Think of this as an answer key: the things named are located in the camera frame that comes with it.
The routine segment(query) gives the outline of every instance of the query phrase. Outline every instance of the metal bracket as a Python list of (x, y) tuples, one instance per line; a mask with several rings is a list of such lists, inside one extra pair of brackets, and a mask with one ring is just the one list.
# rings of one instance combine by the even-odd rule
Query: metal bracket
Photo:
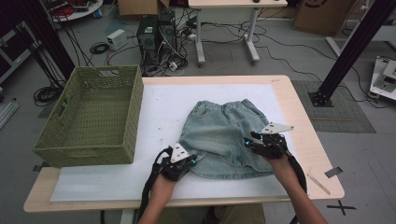
[(288, 132), (291, 130), (294, 130), (294, 126), (270, 122), (261, 130), (261, 133), (274, 134)]
[(0, 104), (0, 129), (3, 128), (6, 122), (12, 117), (12, 115), (19, 107), (20, 106), (15, 100), (11, 101), (8, 104)]
[(171, 162), (175, 163), (181, 160), (184, 160), (190, 156), (189, 152), (184, 149), (184, 147), (179, 144), (175, 143), (175, 147), (172, 152)]
[(325, 96), (323, 95), (317, 94), (316, 92), (309, 92), (308, 95), (314, 107), (334, 107), (334, 105), (332, 104), (332, 100), (325, 99)]

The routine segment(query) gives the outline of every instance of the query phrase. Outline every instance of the basket handle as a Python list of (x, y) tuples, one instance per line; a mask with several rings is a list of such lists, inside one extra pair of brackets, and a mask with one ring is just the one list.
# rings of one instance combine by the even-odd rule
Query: basket handle
[(62, 101), (62, 103), (59, 106), (58, 115), (61, 118), (64, 115), (66, 109), (68, 108), (69, 103), (67, 102), (66, 99), (60, 99), (60, 100)]
[(74, 150), (63, 150), (63, 153), (71, 158), (87, 158), (87, 157), (99, 157), (99, 154), (93, 150), (93, 148), (87, 149), (74, 149)]
[(125, 71), (124, 67), (118, 66), (107, 66), (107, 67), (96, 67), (94, 68), (97, 72), (99, 77), (128, 77), (129, 74), (127, 72), (120, 72), (122, 69)]

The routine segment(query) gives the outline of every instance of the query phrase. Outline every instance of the gray carpet mat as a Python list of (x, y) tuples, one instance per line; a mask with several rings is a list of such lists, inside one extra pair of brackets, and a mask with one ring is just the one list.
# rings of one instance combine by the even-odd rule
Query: gray carpet mat
[(317, 132), (327, 133), (375, 133), (375, 129), (366, 118), (361, 107), (349, 91), (337, 88), (331, 100), (333, 107), (314, 107), (308, 96), (320, 86), (318, 81), (292, 81), (306, 114)]

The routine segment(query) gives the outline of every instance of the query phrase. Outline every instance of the table leg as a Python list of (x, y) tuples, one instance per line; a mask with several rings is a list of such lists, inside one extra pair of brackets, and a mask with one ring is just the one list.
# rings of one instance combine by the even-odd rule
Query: table leg
[(134, 212), (133, 208), (123, 209), (120, 224), (134, 224)]
[(247, 42), (247, 47), (250, 52), (250, 55), (252, 57), (252, 62), (251, 63), (257, 63), (260, 61), (259, 54), (257, 53), (256, 48), (253, 45), (253, 33), (254, 33), (254, 27), (256, 26), (256, 19), (257, 19), (257, 14), (258, 14), (259, 9), (254, 7), (252, 12), (251, 12), (251, 18), (250, 18), (250, 27), (248, 28), (248, 34), (244, 35), (245, 41)]
[(202, 47), (202, 38), (201, 38), (201, 9), (197, 9), (197, 35), (195, 37), (195, 47), (197, 50), (198, 56), (198, 66), (201, 67), (205, 63), (205, 55), (204, 48)]

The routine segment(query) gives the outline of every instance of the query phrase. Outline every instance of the denim shorts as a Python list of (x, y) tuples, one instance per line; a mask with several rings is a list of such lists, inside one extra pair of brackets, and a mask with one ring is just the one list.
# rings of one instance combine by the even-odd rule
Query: denim shorts
[(244, 147), (244, 136), (268, 124), (249, 100), (217, 105), (200, 101), (187, 117), (179, 143), (197, 155), (192, 171), (213, 179), (243, 179), (273, 173), (261, 156)]

